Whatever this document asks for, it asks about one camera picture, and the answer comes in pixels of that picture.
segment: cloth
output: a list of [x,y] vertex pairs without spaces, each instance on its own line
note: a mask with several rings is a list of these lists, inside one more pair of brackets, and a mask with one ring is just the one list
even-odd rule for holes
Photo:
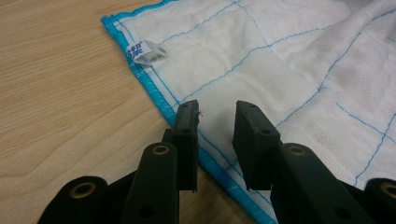
[[[396,179],[395,1],[162,1],[102,23],[171,125],[198,100],[200,165],[259,223],[276,216],[269,191],[246,190],[232,145],[237,100],[352,186]],[[127,47],[138,40],[169,58],[134,63]]]

